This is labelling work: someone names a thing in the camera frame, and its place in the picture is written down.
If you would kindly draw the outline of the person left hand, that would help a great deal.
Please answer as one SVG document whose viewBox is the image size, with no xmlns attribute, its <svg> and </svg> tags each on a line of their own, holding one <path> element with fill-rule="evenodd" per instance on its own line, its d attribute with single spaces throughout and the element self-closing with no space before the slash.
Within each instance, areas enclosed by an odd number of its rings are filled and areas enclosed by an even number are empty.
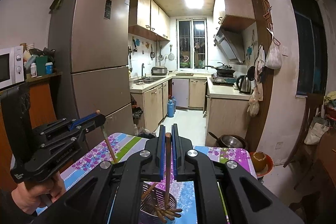
<svg viewBox="0 0 336 224">
<path fill-rule="evenodd" d="M 44 182 L 34 183 L 31 181 L 21 182 L 11 192 L 14 203 L 23 212 L 31 215 L 38 207 L 45 207 L 46 203 L 41 196 L 49 194 L 51 202 L 56 202 L 64 193 L 66 188 L 60 173 L 55 173 L 52 178 Z"/>
</svg>

